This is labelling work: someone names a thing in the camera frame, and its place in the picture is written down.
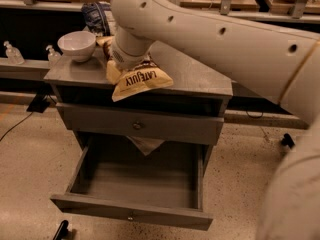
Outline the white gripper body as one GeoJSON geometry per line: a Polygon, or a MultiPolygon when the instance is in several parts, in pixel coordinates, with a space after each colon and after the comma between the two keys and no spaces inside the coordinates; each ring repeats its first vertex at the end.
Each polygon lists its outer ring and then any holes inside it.
{"type": "Polygon", "coordinates": [[[131,70],[144,60],[153,43],[151,39],[136,36],[119,27],[112,38],[110,54],[121,69],[131,70]]]}

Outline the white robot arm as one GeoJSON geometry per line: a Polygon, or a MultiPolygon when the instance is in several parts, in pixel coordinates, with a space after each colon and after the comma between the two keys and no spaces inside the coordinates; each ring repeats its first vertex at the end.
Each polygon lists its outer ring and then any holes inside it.
{"type": "Polygon", "coordinates": [[[189,10],[178,0],[111,0],[111,10],[121,66],[138,64],[160,41],[308,124],[269,184],[256,240],[320,240],[318,34],[189,10]]]}

